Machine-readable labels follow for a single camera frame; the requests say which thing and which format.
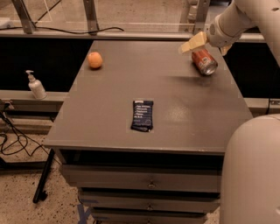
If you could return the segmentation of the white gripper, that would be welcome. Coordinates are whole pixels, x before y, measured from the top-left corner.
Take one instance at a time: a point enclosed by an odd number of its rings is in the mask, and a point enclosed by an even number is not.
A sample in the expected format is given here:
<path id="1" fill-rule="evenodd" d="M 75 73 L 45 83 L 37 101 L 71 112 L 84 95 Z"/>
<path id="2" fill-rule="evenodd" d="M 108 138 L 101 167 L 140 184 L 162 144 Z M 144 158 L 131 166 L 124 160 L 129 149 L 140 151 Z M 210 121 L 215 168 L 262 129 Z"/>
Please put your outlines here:
<path id="1" fill-rule="evenodd" d="M 200 31 L 192 38 L 186 41 L 178 49 L 178 52 L 183 54 L 195 49 L 201 48 L 207 42 L 211 46 L 219 47 L 222 56 L 225 56 L 232 47 L 231 38 L 221 29 L 221 15 L 218 15 L 211 24 L 206 28 L 206 33 Z"/>

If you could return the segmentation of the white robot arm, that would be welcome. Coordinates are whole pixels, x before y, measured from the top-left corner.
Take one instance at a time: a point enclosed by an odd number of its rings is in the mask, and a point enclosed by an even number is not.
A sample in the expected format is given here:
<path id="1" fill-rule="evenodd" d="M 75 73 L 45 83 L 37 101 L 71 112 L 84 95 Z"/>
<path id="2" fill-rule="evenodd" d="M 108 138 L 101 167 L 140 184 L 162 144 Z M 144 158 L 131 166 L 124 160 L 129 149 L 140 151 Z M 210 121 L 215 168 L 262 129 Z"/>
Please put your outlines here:
<path id="1" fill-rule="evenodd" d="M 205 44 L 231 46 L 256 26 L 280 65 L 280 0 L 233 0 L 209 25 L 178 50 Z M 280 115 L 263 115 L 241 125 L 224 157 L 220 224 L 280 224 Z"/>

